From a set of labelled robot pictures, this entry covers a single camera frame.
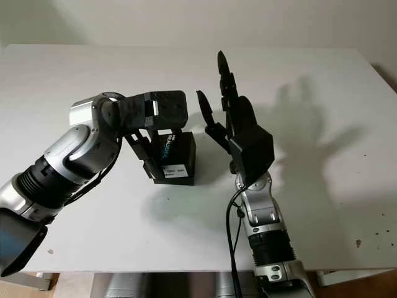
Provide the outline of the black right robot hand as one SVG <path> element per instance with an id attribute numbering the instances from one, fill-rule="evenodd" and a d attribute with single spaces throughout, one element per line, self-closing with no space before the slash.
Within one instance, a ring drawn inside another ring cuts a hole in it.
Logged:
<path id="1" fill-rule="evenodd" d="M 257 125 L 254 110 L 248 98 L 239 96 L 234 74 L 230 71 L 222 51 L 217 54 L 220 74 L 220 91 L 222 111 L 226 113 L 226 125 L 222 126 L 213 119 L 210 103 L 201 90 L 197 91 L 198 103 L 204 121 L 205 132 L 227 153 L 231 153 L 229 141 L 240 132 Z"/>

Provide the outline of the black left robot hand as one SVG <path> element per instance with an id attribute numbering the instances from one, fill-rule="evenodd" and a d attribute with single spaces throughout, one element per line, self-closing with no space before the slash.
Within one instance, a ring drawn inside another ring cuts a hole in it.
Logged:
<path id="1" fill-rule="evenodd" d="M 139 130 L 125 135 L 124 139 L 134 151 L 139 160 L 143 162 L 143 169 L 150 179 L 157 179 L 159 168 L 157 161 L 152 155 L 151 144 L 147 137 L 142 136 Z"/>

